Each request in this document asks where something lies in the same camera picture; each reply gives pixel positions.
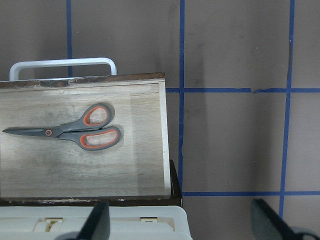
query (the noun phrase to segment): scissor handle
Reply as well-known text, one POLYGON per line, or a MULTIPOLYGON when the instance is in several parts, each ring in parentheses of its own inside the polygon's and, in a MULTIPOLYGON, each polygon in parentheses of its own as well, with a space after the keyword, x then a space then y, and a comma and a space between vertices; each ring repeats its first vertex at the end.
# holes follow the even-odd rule
POLYGON ((104 104, 98 103, 89 107, 82 117, 77 121, 59 126, 63 132, 78 132, 83 130, 98 130, 107 125, 111 120, 111 110, 104 104), (94 121, 93 113, 99 111, 103 114, 103 118, 99 121, 94 121))
POLYGON ((110 148, 116 145, 121 138, 121 131, 116 126, 111 126, 93 131, 79 131, 79 132, 65 132, 59 137, 60 140, 73 141, 77 143, 82 149, 89 151, 97 151, 110 148), (104 143, 89 144, 88 137, 99 137, 103 135, 112 135, 112 139, 104 143))

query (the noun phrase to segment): white handle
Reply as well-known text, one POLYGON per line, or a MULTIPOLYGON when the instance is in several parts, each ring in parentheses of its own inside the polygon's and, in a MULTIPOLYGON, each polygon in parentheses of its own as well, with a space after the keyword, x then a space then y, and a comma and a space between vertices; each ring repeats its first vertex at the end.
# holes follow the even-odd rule
POLYGON ((80 65, 98 65, 98 64, 110 65, 111 75, 117 75, 117 67, 115 63, 111 59, 106 57, 47 60, 47 61, 22 61, 22 62, 17 62, 11 67, 9 81, 18 81, 19 72, 22 69, 80 66, 80 65))

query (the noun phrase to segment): gray handle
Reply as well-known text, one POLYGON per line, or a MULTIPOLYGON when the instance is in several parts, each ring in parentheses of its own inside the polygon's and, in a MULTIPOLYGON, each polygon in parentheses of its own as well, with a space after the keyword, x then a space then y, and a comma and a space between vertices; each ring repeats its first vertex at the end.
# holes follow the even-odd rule
POLYGON ((65 132, 58 137, 58 139, 60 140, 73 141, 77 143, 82 149, 89 150, 89 151, 98 151, 98 150, 110 148, 116 145, 120 141, 120 138, 121 138, 121 131, 116 126, 111 126, 111 127, 103 128, 100 130, 94 130, 94 131, 65 132), (105 144, 89 146, 85 141, 85 138, 87 136, 107 134, 109 132, 116 132, 116 137, 114 138, 114 140, 107 142, 105 144))
POLYGON ((117 67, 115 63, 106 57, 96 58, 78 58, 78 59, 61 59, 46 61, 22 61, 14 64, 10 69, 9 81, 18 81, 19 72, 22 69, 47 68, 47 67, 63 67, 63 66, 81 66, 81 65, 99 65, 107 64, 111 67, 111 75, 117 75, 117 67))
POLYGON ((104 104, 98 103, 89 107, 84 114, 77 120, 72 123, 67 123, 59 126, 63 132, 77 132, 83 130, 98 130, 107 125, 111 120, 111 110, 104 104), (90 115, 97 109, 103 109, 106 113, 106 118, 99 123, 92 124, 90 123, 90 115))

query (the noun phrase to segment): wooden tray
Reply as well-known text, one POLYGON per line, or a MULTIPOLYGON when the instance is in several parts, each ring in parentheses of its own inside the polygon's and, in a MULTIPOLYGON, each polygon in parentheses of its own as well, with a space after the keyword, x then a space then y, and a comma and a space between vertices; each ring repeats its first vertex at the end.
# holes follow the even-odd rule
POLYGON ((0 132, 0 198, 171 194, 163 73, 0 82, 0 131, 54 127, 91 105, 111 107, 122 132, 100 151, 57 138, 0 132))

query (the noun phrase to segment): scissor blade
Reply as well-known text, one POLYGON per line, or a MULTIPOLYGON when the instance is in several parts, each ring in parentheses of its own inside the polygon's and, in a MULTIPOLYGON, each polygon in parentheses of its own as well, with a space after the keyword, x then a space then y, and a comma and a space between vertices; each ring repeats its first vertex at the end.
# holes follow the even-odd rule
POLYGON ((14 135, 46 137, 46 129, 44 128, 7 128, 2 132, 14 135))

